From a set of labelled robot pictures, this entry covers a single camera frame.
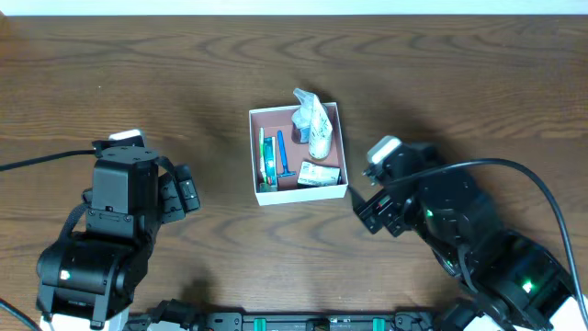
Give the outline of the blue disposable razor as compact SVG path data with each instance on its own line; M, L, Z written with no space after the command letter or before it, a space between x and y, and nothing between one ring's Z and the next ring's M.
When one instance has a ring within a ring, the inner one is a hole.
M285 146L285 141L284 141L284 136L283 136L282 131L277 132L277 140L278 140L279 152L280 152L280 157L281 157L281 164L283 167L283 172L281 174L279 174L277 177L282 178L282 177L295 176L296 173L294 171L290 171L288 169L288 156L286 153L286 146Z

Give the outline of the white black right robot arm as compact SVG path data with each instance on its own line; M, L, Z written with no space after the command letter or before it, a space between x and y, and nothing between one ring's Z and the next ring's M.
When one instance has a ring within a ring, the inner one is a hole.
M434 330L584 330L582 293L559 204L533 171L517 162L482 158L448 163L431 143L386 136L367 152L364 176L381 187L369 200L353 193L353 211L372 233L417 234L469 300L434 317ZM528 177L552 209L568 264L505 226L474 166L505 166Z

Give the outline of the white bamboo print lotion tube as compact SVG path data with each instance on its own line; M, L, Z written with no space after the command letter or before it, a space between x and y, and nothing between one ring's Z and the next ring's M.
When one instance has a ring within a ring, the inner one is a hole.
M333 127L326 107L316 95L312 96L311 133L309 153L312 158L322 160L330 153Z

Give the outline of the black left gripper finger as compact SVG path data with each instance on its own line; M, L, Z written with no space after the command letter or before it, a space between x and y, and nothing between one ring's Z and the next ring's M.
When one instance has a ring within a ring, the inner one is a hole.
M175 168L175 179L179 186L178 193L184 206L185 213L200 209L200 200L188 165L178 165Z
M186 217L186 212L174 180L171 177L159 177L158 186L161 223L167 224L183 220Z

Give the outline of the clear foam soap pump bottle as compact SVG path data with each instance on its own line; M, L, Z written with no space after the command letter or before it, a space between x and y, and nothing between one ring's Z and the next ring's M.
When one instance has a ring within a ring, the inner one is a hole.
M305 144L310 139L315 95L300 88L295 88L293 95L300 102L300 106L291 116L293 124L292 140L294 143Z

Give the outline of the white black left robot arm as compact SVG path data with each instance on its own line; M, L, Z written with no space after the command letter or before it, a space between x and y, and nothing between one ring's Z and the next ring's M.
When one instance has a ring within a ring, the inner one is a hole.
M40 255L42 318L68 315L88 321L92 330L104 328L132 304L161 226L199 207L188 165L139 146L102 151L91 188Z

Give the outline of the teal toothpaste tube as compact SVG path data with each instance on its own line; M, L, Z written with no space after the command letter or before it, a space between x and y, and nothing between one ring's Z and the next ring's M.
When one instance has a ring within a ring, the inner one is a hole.
M273 137L267 137L264 139L264 159L266 170L266 183L271 191L277 191L277 171L275 160L275 145Z

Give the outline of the green white soap bar pack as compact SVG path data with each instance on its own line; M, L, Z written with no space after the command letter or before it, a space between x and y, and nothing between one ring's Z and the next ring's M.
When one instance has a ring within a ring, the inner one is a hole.
M339 184L341 170L338 167L301 163L298 184L308 187L327 187Z

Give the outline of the white box with pink interior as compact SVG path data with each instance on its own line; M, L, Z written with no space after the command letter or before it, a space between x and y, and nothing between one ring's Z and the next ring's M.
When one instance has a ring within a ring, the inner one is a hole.
M292 141L293 123L291 116L299 108L283 106L273 108L251 109L248 113L250 128L251 160L254 182L254 194L261 206L303 202L311 200L341 199L345 196L348 186L348 176L345 162L345 149L342 138L341 121L338 106L334 102L325 104L330 122L333 125L333 139L327 158L317 161L311 158L307 144L297 144ZM298 173L304 161L315 165L336 167L340 170L340 179L336 186L301 188L298 177L282 177L277 181L277 189L273 192L263 192L260 184L263 177L260 171L259 132L266 137L277 137L283 133L288 169Z

